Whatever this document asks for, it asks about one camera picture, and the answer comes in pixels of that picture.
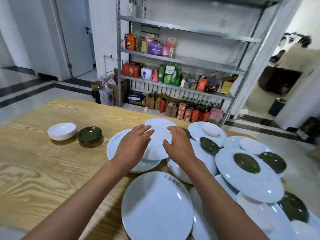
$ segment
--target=stack of white bowls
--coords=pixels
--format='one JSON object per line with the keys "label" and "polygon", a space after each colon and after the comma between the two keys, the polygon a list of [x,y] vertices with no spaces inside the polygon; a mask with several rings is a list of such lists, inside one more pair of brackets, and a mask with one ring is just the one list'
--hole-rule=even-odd
{"label": "stack of white bowls", "polygon": [[52,140],[64,141],[74,136],[77,127],[72,123],[61,123],[50,127],[47,132]]}

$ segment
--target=orange bottle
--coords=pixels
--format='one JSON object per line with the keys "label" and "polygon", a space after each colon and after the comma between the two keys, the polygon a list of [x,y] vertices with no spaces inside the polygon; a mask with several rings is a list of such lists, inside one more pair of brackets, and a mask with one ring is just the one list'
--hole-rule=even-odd
{"label": "orange bottle", "polygon": [[127,35],[127,50],[136,50],[135,40],[134,40],[134,34],[129,33]]}

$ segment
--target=purple package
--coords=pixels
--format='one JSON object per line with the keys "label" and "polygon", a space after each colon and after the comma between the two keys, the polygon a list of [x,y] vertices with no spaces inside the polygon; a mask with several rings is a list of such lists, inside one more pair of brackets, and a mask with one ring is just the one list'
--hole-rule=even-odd
{"label": "purple package", "polygon": [[151,55],[161,56],[162,50],[163,50],[163,48],[160,44],[155,44],[152,42],[147,42],[147,44],[146,44],[146,52]]}

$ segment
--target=shelf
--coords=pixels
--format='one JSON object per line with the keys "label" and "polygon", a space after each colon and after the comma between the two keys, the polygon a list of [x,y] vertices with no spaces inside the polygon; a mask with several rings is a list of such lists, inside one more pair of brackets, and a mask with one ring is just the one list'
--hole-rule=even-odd
{"label": "shelf", "polygon": [[123,75],[122,75],[122,78],[129,79],[129,80],[136,81],[136,82],[142,82],[142,83],[147,83],[147,84],[151,84],[151,85],[155,85],[155,86],[160,86],[160,87],[164,87],[164,88],[171,88],[171,89],[176,89],[176,90],[180,90],[180,91],[184,91],[184,92],[191,92],[191,93],[195,93],[195,94],[199,94],[199,95],[203,95],[203,96],[224,99],[224,100],[231,101],[233,98],[233,96],[230,93],[229,94],[206,93],[206,92],[200,92],[197,90],[193,90],[190,88],[184,88],[184,87],[175,86],[175,85],[171,85],[171,84],[159,83],[159,82],[155,82],[155,81],[151,81],[151,80],[147,80],[147,79],[143,79],[143,78],[134,78],[131,76],[123,76]]}
{"label": "shelf", "polygon": [[183,31],[187,31],[187,32],[209,35],[209,36],[214,36],[214,37],[219,37],[219,38],[229,39],[229,40],[237,40],[237,41],[250,42],[250,43],[259,43],[260,42],[260,39],[256,39],[256,38],[250,38],[250,37],[239,36],[239,35],[232,35],[232,34],[215,32],[215,31],[208,31],[208,30],[203,30],[203,29],[198,29],[198,28],[188,28],[188,27],[184,27],[184,26],[180,26],[180,25],[166,24],[166,23],[150,21],[150,20],[135,18],[135,17],[130,17],[130,16],[120,16],[120,19],[125,20],[125,21],[134,22],[134,23],[139,23],[139,24],[147,24],[147,25],[161,27],[161,28],[183,30]]}
{"label": "shelf", "polygon": [[254,8],[272,7],[280,2],[280,0],[212,0],[228,4],[236,4]]}
{"label": "shelf", "polygon": [[172,58],[169,58],[167,56],[155,56],[155,55],[143,53],[140,51],[133,51],[133,50],[123,49],[123,48],[121,48],[121,52],[125,52],[125,53],[132,54],[132,55],[144,56],[144,57],[153,58],[153,59],[157,59],[157,60],[169,61],[172,63],[178,63],[178,64],[182,64],[182,65],[203,68],[206,70],[214,70],[214,71],[218,70],[221,72],[235,73],[238,75],[243,75],[245,73],[244,70],[242,70],[236,66],[219,64],[219,63],[214,63],[214,62],[204,61],[204,60],[197,60],[197,59],[192,59],[192,58],[183,57],[183,56],[173,55]]}

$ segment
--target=wood grain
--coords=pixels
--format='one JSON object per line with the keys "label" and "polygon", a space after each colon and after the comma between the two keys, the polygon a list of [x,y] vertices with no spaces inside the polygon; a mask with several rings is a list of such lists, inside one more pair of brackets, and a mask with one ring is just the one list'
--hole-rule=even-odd
{"label": "wood grain", "polygon": [[[107,144],[118,132],[155,116],[101,104],[60,98],[0,127],[0,224],[31,230],[90,179],[108,160]],[[187,128],[189,122],[171,118]],[[53,141],[51,126],[70,122],[80,130],[102,129],[97,143],[80,145],[74,136]],[[227,131],[228,136],[239,133]],[[170,173],[165,160],[153,171]],[[82,239],[129,239],[121,220],[127,186],[141,174],[129,173],[109,193],[90,220]],[[187,190],[191,185],[185,184]]]}

